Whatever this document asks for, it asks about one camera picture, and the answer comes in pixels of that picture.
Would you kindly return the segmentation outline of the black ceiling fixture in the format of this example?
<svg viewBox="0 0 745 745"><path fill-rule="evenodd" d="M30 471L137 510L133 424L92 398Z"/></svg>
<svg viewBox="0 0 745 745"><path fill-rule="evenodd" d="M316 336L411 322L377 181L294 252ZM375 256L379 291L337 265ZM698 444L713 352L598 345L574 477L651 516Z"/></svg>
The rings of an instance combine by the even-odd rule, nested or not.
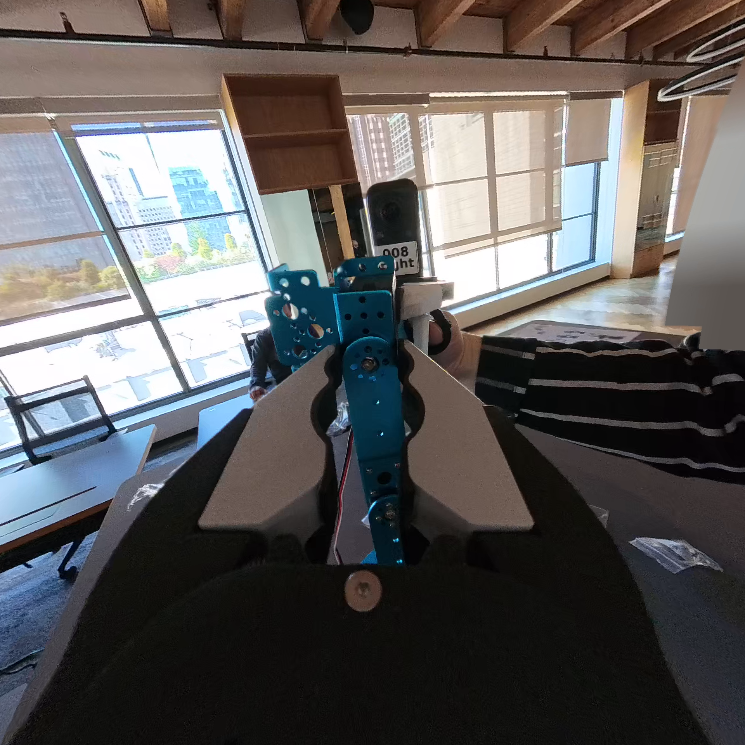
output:
<svg viewBox="0 0 745 745"><path fill-rule="evenodd" d="M357 35L367 33L375 17L375 6L370 0L342 0L338 6L343 21Z"/></svg>

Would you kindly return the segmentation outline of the white marker sheet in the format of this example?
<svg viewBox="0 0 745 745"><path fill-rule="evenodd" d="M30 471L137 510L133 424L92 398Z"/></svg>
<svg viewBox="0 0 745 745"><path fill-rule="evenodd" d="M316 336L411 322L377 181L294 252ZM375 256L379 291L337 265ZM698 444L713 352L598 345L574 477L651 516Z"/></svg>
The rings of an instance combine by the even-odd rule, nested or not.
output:
<svg viewBox="0 0 745 745"><path fill-rule="evenodd" d="M545 342L578 343L582 341L607 341L611 343L631 343L642 340L664 340L677 347L684 336L657 331L638 331L613 329L581 323L534 320L500 333L505 338L535 338Z"/></svg>

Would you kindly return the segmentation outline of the person's right forearm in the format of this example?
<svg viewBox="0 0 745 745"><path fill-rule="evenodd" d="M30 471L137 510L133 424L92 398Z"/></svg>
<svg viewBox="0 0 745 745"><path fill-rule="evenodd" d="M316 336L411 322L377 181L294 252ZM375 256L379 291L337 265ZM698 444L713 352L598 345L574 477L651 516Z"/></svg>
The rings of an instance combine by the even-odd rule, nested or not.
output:
<svg viewBox="0 0 745 745"><path fill-rule="evenodd" d="M743 351L482 337L475 394L516 425L560 440L744 483Z"/></svg>

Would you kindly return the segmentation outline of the wooden wall shelf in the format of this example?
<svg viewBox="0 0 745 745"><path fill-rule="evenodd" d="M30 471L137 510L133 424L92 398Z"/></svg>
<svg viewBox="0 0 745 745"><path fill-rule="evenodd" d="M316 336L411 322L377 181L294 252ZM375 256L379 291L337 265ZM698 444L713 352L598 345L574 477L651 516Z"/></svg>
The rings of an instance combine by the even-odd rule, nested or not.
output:
<svg viewBox="0 0 745 745"><path fill-rule="evenodd" d="M261 196L358 181L337 75L224 74L220 100Z"/></svg>

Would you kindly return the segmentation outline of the black frame chair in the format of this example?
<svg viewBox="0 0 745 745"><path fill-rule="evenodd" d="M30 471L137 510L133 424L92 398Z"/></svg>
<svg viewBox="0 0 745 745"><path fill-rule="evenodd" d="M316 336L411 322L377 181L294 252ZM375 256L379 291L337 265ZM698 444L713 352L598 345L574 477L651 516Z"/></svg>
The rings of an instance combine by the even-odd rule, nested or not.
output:
<svg viewBox="0 0 745 745"><path fill-rule="evenodd" d="M87 376L5 397L23 451L32 465L104 442L117 433Z"/></svg>

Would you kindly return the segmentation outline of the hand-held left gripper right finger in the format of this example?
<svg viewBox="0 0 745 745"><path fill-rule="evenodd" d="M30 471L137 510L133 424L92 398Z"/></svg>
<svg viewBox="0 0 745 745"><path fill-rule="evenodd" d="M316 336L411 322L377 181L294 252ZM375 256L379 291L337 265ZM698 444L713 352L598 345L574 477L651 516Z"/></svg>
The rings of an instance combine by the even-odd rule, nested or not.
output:
<svg viewBox="0 0 745 745"><path fill-rule="evenodd" d="M410 341L403 398L411 434L402 454L402 546L419 562L444 535L526 533L532 517L481 401Z"/></svg>

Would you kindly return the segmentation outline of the window with roller shades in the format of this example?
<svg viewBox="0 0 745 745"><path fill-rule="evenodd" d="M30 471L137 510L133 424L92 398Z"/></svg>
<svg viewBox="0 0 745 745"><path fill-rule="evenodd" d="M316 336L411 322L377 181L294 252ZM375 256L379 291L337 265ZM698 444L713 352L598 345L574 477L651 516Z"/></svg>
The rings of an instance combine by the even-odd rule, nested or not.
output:
<svg viewBox="0 0 745 745"><path fill-rule="evenodd" d="M347 120L363 191L416 184L424 273L460 310L597 264L612 110L567 92L361 96Z"/></svg>

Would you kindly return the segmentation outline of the grey desk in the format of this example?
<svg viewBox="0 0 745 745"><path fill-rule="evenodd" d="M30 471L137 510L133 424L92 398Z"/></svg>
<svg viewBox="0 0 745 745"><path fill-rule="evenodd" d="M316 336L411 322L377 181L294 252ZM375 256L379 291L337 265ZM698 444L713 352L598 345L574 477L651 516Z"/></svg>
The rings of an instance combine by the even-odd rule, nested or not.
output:
<svg viewBox="0 0 745 745"><path fill-rule="evenodd" d="M496 408L536 526L441 536L334 623L332 743L710 743L611 536Z"/></svg>

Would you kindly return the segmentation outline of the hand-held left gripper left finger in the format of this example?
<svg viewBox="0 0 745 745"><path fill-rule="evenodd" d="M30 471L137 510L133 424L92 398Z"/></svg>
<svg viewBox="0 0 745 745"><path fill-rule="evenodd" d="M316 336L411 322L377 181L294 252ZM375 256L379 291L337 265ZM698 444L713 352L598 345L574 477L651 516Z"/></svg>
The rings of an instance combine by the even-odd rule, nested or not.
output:
<svg viewBox="0 0 745 745"><path fill-rule="evenodd" d="M321 349L249 411L198 520L205 531L293 535L327 562L338 516L328 429L338 415L339 348Z"/></svg>

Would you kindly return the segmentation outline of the long clear plastic bag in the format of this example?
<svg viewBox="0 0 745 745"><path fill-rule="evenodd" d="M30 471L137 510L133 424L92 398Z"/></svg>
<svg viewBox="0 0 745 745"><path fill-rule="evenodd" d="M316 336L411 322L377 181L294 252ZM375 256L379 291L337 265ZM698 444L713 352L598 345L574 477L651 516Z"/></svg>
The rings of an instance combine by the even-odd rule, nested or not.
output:
<svg viewBox="0 0 745 745"><path fill-rule="evenodd" d="M629 544L670 573L677 574L694 567L723 572L716 561L684 539L637 537Z"/></svg>

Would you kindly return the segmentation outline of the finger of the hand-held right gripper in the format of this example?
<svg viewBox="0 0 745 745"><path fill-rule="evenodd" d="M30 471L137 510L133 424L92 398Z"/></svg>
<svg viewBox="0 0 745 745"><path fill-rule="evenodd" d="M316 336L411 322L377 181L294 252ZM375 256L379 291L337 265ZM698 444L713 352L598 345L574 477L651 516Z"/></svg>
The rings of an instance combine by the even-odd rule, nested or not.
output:
<svg viewBox="0 0 745 745"><path fill-rule="evenodd" d="M421 317L439 310L443 301L443 286L402 286L400 317Z"/></svg>

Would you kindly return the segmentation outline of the city view window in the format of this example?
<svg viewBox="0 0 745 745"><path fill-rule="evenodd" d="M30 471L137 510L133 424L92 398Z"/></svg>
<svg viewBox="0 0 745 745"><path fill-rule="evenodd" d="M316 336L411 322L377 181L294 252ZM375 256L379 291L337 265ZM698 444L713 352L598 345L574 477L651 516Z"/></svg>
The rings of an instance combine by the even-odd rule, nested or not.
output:
<svg viewBox="0 0 745 745"><path fill-rule="evenodd" d="M87 377L124 416L247 374L262 239L216 110L2 114L6 398Z"/></svg>

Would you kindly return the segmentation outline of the blue hobby robot arm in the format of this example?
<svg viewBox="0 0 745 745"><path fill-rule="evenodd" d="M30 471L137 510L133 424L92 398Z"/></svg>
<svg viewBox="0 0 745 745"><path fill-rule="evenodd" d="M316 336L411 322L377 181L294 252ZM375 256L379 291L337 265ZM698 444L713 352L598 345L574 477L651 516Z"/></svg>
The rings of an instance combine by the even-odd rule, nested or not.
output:
<svg viewBox="0 0 745 745"><path fill-rule="evenodd" d="M367 328L343 353L343 382L375 561L403 566L401 466L405 444L396 348Z"/></svg>

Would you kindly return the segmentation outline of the person's right hand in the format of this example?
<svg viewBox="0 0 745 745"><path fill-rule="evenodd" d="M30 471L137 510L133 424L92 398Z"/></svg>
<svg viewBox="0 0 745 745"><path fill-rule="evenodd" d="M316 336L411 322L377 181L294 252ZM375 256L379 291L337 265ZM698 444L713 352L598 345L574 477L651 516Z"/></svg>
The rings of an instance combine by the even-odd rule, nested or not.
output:
<svg viewBox="0 0 745 745"><path fill-rule="evenodd" d="M449 375L470 392L475 392L481 351L481 337L463 330L449 312L431 314L428 354Z"/></svg>

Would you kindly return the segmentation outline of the dark office table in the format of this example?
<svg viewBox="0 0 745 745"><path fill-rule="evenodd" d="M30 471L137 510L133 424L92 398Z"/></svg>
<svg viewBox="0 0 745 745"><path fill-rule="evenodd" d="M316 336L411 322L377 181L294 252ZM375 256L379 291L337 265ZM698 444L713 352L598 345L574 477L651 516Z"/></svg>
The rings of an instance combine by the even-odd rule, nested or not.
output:
<svg viewBox="0 0 745 745"><path fill-rule="evenodd" d="M253 405L254 401L246 393L202 409L198 417L197 450L209 442L241 411L251 409Z"/></svg>

